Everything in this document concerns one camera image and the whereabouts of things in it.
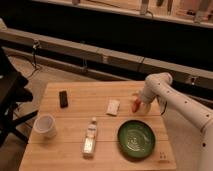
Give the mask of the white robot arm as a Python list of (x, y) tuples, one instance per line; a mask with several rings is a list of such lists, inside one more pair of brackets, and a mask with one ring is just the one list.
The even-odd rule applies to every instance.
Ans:
[(197, 171), (213, 171), (213, 110), (172, 88), (172, 82), (167, 72), (148, 75), (139, 99), (150, 104), (160, 96), (199, 129), (203, 141)]

